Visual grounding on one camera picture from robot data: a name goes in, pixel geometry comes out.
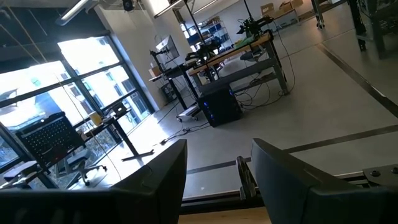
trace cable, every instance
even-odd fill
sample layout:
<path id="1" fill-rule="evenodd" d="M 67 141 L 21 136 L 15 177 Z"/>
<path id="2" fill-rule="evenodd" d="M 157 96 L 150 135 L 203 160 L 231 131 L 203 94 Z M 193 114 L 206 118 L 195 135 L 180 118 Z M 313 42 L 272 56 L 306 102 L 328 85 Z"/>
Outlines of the cable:
<path id="1" fill-rule="evenodd" d="M 184 73 L 184 71 L 181 69 L 181 67 L 175 62 L 175 60 L 174 59 L 171 59 L 171 61 L 180 69 L 180 71 L 182 72 L 182 73 Z M 188 86 L 188 92 L 189 92 L 189 94 L 190 94 L 190 96 L 191 96 L 191 98 L 193 99 L 193 100 L 197 100 L 196 98 L 194 98 L 192 95 L 193 95 L 193 93 L 191 92 L 191 89 L 189 88 L 189 84 L 187 83 L 187 86 Z"/>
<path id="2" fill-rule="evenodd" d="M 203 126 L 206 125 L 206 124 L 208 124 L 208 122 L 206 122 L 206 123 L 204 123 L 204 124 L 202 124 L 202 125 L 199 125 L 199 126 L 192 127 L 192 128 L 182 128 L 181 130 L 177 131 L 176 133 L 174 133 L 174 134 L 171 135 L 170 137 L 168 137 L 168 138 L 162 140 L 162 141 L 161 141 L 160 143 L 158 143 L 158 144 L 164 145 L 164 144 L 166 144 L 168 141 L 173 140 L 173 139 L 175 139 L 175 138 L 177 138 L 177 137 L 185 136 L 185 135 L 187 135 L 187 134 L 189 134 L 189 133 L 194 133 L 194 132 L 196 132 L 196 131 L 199 131 L 199 130 L 202 130 L 202 129 L 205 129 L 205 128 L 208 128 L 208 127 L 211 126 L 211 125 L 208 125 L 208 126 L 203 127 Z"/>
<path id="3" fill-rule="evenodd" d="M 288 51 L 286 49 L 286 46 L 285 46 L 284 42 L 282 41 L 282 36 L 279 33 L 278 26 L 276 25 L 275 21 L 272 21 L 272 22 L 274 23 L 274 25 L 276 27 L 276 31 L 278 32 L 278 36 L 279 36 L 280 42 L 282 43 L 282 46 L 284 46 L 284 49 L 285 49 L 286 54 L 287 54 L 287 58 L 289 59 L 289 62 L 290 62 L 290 69 L 292 70 L 292 73 L 293 73 L 293 86 L 289 90 L 289 93 L 290 93 L 291 91 L 293 91 L 294 86 L 296 85 L 296 75 L 295 75 L 294 70 L 293 70 L 293 65 L 292 65 L 292 60 L 290 59 L 290 55 L 289 55 L 289 53 L 288 53 Z"/>
<path id="4" fill-rule="evenodd" d="M 178 102 L 178 103 L 176 103 L 176 104 L 173 104 L 174 106 L 169 110 L 169 112 L 167 112 L 167 113 L 163 116 L 162 119 L 160 119 L 160 120 L 157 122 L 157 124 L 159 124 L 160 122 L 162 122 L 163 119 L 164 119 L 167 115 L 169 115 L 169 113 L 170 113 L 179 103 L 180 103 L 180 102 Z"/>
<path id="5" fill-rule="evenodd" d="M 47 59 L 44 57 L 43 53 L 41 52 L 41 50 L 37 47 L 36 43 L 33 41 L 32 37 L 29 35 L 29 33 L 26 31 L 25 27 L 21 24 L 21 22 L 19 21 L 19 19 L 17 18 L 17 16 L 13 13 L 13 11 L 11 10 L 11 8 L 6 4 L 6 6 L 8 7 L 8 9 L 11 11 L 11 14 L 13 15 L 13 17 L 16 19 L 16 21 L 19 23 L 19 25 L 21 26 L 21 28 L 24 30 L 25 34 L 28 36 L 28 38 L 30 39 L 30 41 L 33 43 L 33 45 L 35 46 L 35 48 L 37 49 L 37 51 L 39 51 L 39 54 L 42 56 L 44 62 L 48 62 Z M 20 47 L 24 48 L 20 42 L 17 41 L 17 43 L 19 44 Z M 71 96 L 68 94 L 68 92 L 65 89 L 65 86 L 62 85 L 61 81 L 59 80 L 59 78 L 54 74 L 54 76 L 57 78 L 58 80 L 58 84 L 63 88 L 63 90 L 65 91 L 65 93 L 67 94 L 67 96 L 69 97 L 69 100 L 73 103 L 75 109 L 77 110 L 78 114 L 81 116 L 81 118 L 83 119 L 84 123 L 86 124 L 87 128 L 89 129 L 90 134 L 92 135 L 93 139 L 95 140 L 95 142 L 99 145 L 99 147 L 104 151 L 105 156 L 111 161 L 113 167 L 115 168 L 116 172 L 118 173 L 118 176 L 120 178 L 120 180 L 122 180 L 121 175 L 118 171 L 118 169 L 116 168 L 115 164 L 113 163 L 112 159 L 108 156 L 108 153 L 106 152 L 106 150 L 104 149 L 104 147 L 98 142 L 96 136 L 94 135 L 94 133 L 92 132 L 91 128 L 88 125 L 88 122 L 85 120 L 84 116 L 82 115 L 82 113 L 79 111 L 77 105 L 75 104 L 75 102 L 72 100 Z"/>

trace computer case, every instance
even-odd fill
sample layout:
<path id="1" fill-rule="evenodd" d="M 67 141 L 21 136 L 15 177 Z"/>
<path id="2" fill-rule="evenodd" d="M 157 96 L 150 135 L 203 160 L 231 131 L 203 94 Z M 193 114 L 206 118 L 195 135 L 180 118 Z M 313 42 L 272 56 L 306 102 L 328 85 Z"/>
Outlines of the computer case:
<path id="1" fill-rule="evenodd" d="M 242 115 L 239 103 L 228 86 L 202 93 L 197 102 L 212 127 L 236 121 Z"/>

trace standing desk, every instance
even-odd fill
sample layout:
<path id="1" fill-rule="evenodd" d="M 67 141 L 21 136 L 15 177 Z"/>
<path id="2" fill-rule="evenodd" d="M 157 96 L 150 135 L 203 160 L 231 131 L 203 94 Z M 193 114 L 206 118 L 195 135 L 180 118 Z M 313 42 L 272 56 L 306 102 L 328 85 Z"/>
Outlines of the standing desk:
<path id="1" fill-rule="evenodd" d="M 193 69 L 192 71 L 189 72 L 189 75 L 192 76 L 194 78 L 194 80 L 196 81 L 199 79 L 198 73 L 207 69 L 208 66 L 209 67 L 214 66 L 214 65 L 216 65 L 220 62 L 223 62 L 224 60 L 226 60 L 230 57 L 233 57 L 237 54 L 240 54 L 240 53 L 246 52 L 246 51 L 253 51 L 254 47 L 260 47 L 261 49 L 264 49 L 268 53 L 268 56 L 269 56 L 268 59 L 260 61 L 254 65 L 251 65 L 247 68 L 244 68 L 242 70 L 234 72 L 230 75 L 227 75 L 226 77 L 222 77 L 222 78 L 218 79 L 217 81 L 210 82 L 206 85 L 199 86 L 199 90 L 202 93 L 208 93 L 215 89 L 219 89 L 226 85 L 229 85 L 230 83 L 238 81 L 242 78 L 246 78 L 246 77 L 256 74 L 256 73 L 261 73 L 263 70 L 272 67 L 274 69 L 274 73 L 264 76 L 262 79 L 260 79 L 257 82 L 237 86 L 232 89 L 233 93 L 238 93 L 240 91 L 247 90 L 254 86 L 263 84 L 265 82 L 269 82 L 271 80 L 278 79 L 278 82 L 279 82 L 280 88 L 282 89 L 283 94 L 288 95 L 289 91 L 287 89 L 286 80 L 284 77 L 284 73 L 282 71 L 282 64 L 280 63 L 278 54 L 276 52 L 276 49 L 275 49 L 275 46 L 273 43 L 273 39 L 274 39 L 273 35 L 270 32 L 268 32 L 251 44 L 245 45 L 238 49 L 231 49 L 229 51 L 226 51 L 222 54 L 219 54 L 219 55 L 213 57 L 210 61 L 207 62 L 207 65 L 202 65 L 201 67 Z"/>
<path id="2" fill-rule="evenodd" d="M 177 99 L 179 100 L 182 108 L 184 109 L 184 112 L 177 116 L 177 119 L 180 122 L 182 121 L 180 119 L 180 117 L 186 117 L 186 116 L 191 116 L 194 120 L 197 120 L 197 118 L 195 116 L 201 111 L 199 109 L 199 107 L 197 106 L 196 102 L 194 102 L 192 105 L 187 107 L 187 105 L 184 102 L 184 99 L 182 98 L 180 92 L 178 91 L 178 88 L 175 86 L 175 83 L 173 81 L 174 78 L 177 78 L 179 76 L 184 77 L 186 83 L 188 84 L 190 91 L 195 96 L 195 99 L 199 98 L 196 89 L 193 87 L 192 82 L 187 75 L 187 71 L 189 69 L 191 69 L 193 66 L 194 66 L 194 63 L 188 64 L 188 65 L 180 64 L 177 67 L 170 68 L 170 69 L 166 70 L 163 74 L 169 81 L 171 87 L 173 88 L 173 91 L 175 92 Z M 151 78 L 149 81 L 156 82 L 157 80 L 163 78 L 163 75 L 155 77 L 155 78 Z"/>

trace gray floor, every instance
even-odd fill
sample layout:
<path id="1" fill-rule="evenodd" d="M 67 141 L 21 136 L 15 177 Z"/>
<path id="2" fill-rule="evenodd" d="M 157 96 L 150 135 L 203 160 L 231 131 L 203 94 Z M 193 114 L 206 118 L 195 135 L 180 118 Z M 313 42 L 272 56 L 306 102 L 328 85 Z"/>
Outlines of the gray floor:
<path id="1" fill-rule="evenodd" d="M 349 7 L 346 4 L 324 13 L 324 17 L 325 30 L 318 30 L 315 26 L 316 20 L 310 19 L 301 26 L 292 26 L 280 33 L 290 54 L 295 74 L 295 87 L 289 96 L 267 107 L 246 110 L 243 119 L 239 121 L 217 128 L 202 129 L 181 137 L 188 140 L 189 170 L 234 161 L 238 156 L 249 157 L 252 138 L 261 138 L 281 149 L 288 149 L 398 124 L 395 116 L 345 74 L 316 45 L 323 43 L 396 103 L 398 90 L 395 87 L 398 78 L 394 74 L 397 74 L 398 58 L 378 60 L 371 44 L 368 44 L 368 52 L 359 52 L 352 30 Z M 292 67 L 277 37 L 275 46 L 291 88 L 294 84 Z M 227 63 L 221 75 L 227 75 L 243 66 L 246 65 L 239 60 L 232 60 Z M 277 99 L 280 91 L 277 82 L 270 82 L 269 89 L 270 101 Z M 248 93 L 254 95 L 256 90 L 257 88 L 254 88 Z M 254 104 L 265 102 L 269 97 L 268 92 L 267 85 L 261 86 Z M 193 101 L 189 96 L 185 99 L 187 102 Z M 240 96 L 239 99 L 245 100 L 244 96 Z M 173 105 L 168 105 L 146 119 L 130 135 L 139 152 L 153 148 L 158 154 L 172 141 L 166 146 L 153 146 L 154 144 L 181 130 L 182 126 L 193 127 L 206 122 L 202 114 L 196 122 L 177 122 L 175 115 L 182 110 L 181 106 L 177 105 L 176 109 L 158 124 L 158 120 L 163 118 L 171 107 Z M 383 134 L 297 152 L 294 156 L 331 174 L 354 172 L 369 166 L 396 162 L 397 137 L 398 133 Z M 109 155 L 122 178 L 142 165 L 137 161 L 117 162 L 129 154 L 128 149 L 121 146 Z M 144 163 L 149 160 L 151 157 L 145 158 Z M 112 166 L 108 158 L 103 162 Z M 108 171 L 102 179 L 98 186 L 108 187 L 117 182 L 119 177 L 115 171 Z M 188 174 L 184 197 L 216 194 L 238 188 L 236 168 L 229 166 Z"/>

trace desk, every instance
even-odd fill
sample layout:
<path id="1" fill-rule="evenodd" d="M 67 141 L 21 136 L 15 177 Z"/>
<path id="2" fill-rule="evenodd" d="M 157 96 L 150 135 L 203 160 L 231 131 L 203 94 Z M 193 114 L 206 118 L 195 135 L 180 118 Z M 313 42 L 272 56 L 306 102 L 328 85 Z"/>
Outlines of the desk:
<path id="1" fill-rule="evenodd" d="M 287 89 L 287 85 L 286 85 L 286 80 L 284 77 L 284 73 L 282 71 L 282 64 L 280 63 L 278 54 L 276 52 L 274 43 L 273 43 L 273 35 L 271 32 L 268 32 L 266 34 L 264 34 L 262 37 L 260 37 L 258 40 L 256 40 L 255 42 L 248 44 L 246 46 L 243 46 L 241 48 L 238 49 L 233 49 L 233 50 L 229 50 L 227 52 L 224 52 L 214 58 L 212 58 L 207 65 L 209 66 L 213 66 L 217 63 L 223 62 L 224 60 L 226 60 L 227 58 L 230 58 L 234 55 L 240 54 L 242 52 L 245 52 L 247 50 L 252 50 L 253 47 L 263 47 L 264 50 L 268 53 L 269 59 L 260 61 L 254 65 L 251 65 L 250 67 L 244 68 L 240 71 L 234 72 L 230 75 L 227 75 L 226 77 L 222 77 L 219 80 L 215 81 L 215 82 L 210 82 L 206 85 L 202 85 L 199 87 L 199 90 L 202 93 L 208 93 L 210 91 L 213 91 L 214 89 L 218 89 L 220 87 L 224 87 L 226 85 L 229 85 L 232 82 L 238 81 L 242 78 L 248 77 L 250 75 L 253 75 L 255 73 L 260 73 L 263 70 L 267 69 L 267 68 L 273 68 L 274 69 L 274 73 L 267 75 L 266 77 L 264 77 L 260 82 L 255 82 L 255 83 L 250 83 L 246 86 L 239 86 L 238 88 L 235 88 L 233 90 L 234 93 L 237 93 L 239 91 L 243 91 L 243 90 L 247 90 L 248 88 L 252 88 L 256 85 L 260 85 L 264 82 L 269 82 L 273 79 L 278 79 L 280 88 L 282 89 L 282 92 L 284 95 L 288 95 L 289 91 Z M 201 67 L 198 67 L 194 70 L 192 70 L 190 72 L 190 75 L 193 77 L 197 77 L 197 73 L 201 72 L 202 70 L 206 69 L 206 65 L 203 65 Z"/>
<path id="2" fill-rule="evenodd" d="M 194 102 L 192 105 L 190 105 L 189 108 L 187 107 L 187 105 L 184 102 L 184 99 L 182 98 L 180 92 L 178 91 L 178 88 L 175 86 L 175 83 L 173 81 L 174 78 L 177 78 L 179 76 L 184 77 L 186 83 L 188 84 L 188 87 L 189 87 L 190 91 L 195 96 L 195 99 L 199 98 L 196 89 L 193 87 L 192 82 L 191 82 L 191 80 L 189 79 L 189 77 L 187 75 L 187 71 L 189 69 L 191 69 L 194 65 L 195 65 L 195 63 L 190 63 L 188 65 L 180 64 L 177 67 L 170 68 L 170 69 L 166 70 L 164 72 L 164 74 L 163 74 L 167 78 L 167 80 L 169 81 L 171 87 L 173 88 L 173 91 L 175 92 L 175 95 L 177 96 L 177 99 L 179 100 L 179 102 L 181 103 L 182 108 L 184 109 L 184 112 L 180 113 L 177 116 L 177 119 L 179 121 L 182 121 L 180 119 L 180 117 L 186 117 L 186 116 L 191 116 L 193 119 L 196 120 L 195 116 L 200 112 L 200 109 L 197 106 L 196 102 Z M 157 80 L 159 80 L 162 77 L 163 76 L 151 78 L 149 81 L 156 82 Z"/>
<path id="3" fill-rule="evenodd" d="M 134 147 L 134 145 L 132 144 L 132 142 L 129 139 L 129 136 L 127 136 L 127 134 L 124 132 L 123 128 L 120 126 L 118 120 L 120 118 L 122 118 L 124 115 L 128 114 L 131 111 L 131 109 L 126 110 L 125 112 L 119 114 L 119 116 L 113 116 L 111 119 L 107 120 L 105 123 L 99 125 L 98 127 L 92 129 L 90 132 L 85 133 L 87 136 L 87 139 L 85 140 L 85 142 L 89 141 L 91 138 L 93 138 L 92 133 L 94 134 L 94 136 L 96 136 L 97 134 L 99 134 L 100 132 L 104 131 L 106 128 L 110 127 L 111 125 L 114 126 L 114 128 L 116 129 L 116 131 L 118 132 L 118 134 L 120 135 L 120 137 L 122 138 L 122 140 L 127 144 L 127 146 L 129 147 L 130 151 L 134 154 L 133 157 L 130 157 L 129 159 L 137 159 L 137 158 L 141 158 L 144 156 L 149 156 L 152 155 L 154 153 L 154 150 L 151 150 L 150 152 L 146 152 L 143 154 L 139 154 L 136 150 L 136 148 Z"/>
<path id="4" fill-rule="evenodd" d="M 211 58 L 211 60 L 207 62 L 207 65 L 210 67 L 210 66 L 214 66 L 214 65 L 216 65 L 218 63 L 224 62 L 226 59 L 228 59 L 230 57 L 233 57 L 233 56 L 235 56 L 237 54 L 240 54 L 242 52 L 245 52 L 247 50 L 251 50 L 251 48 L 257 47 L 259 45 L 262 45 L 263 43 L 269 41 L 270 39 L 271 39 L 271 37 L 270 37 L 269 34 L 263 35 L 262 37 L 260 37 L 260 39 L 258 39 L 257 41 L 255 41 L 255 42 L 253 42 L 251 44 L 245 45 L 245 46 L 240 47 L 238 49 L 227 50 L 227 51 L 223 52 L 222 54 L 219 54 L 219 55 Z M 201 67 L 198 67 L 198 68 L 190 71 L 189 75 L 190 76 L 194 76 L 195 74 L 203 71 L 206 68 L 207 68 L 206 65 L 202 65 Z"/>

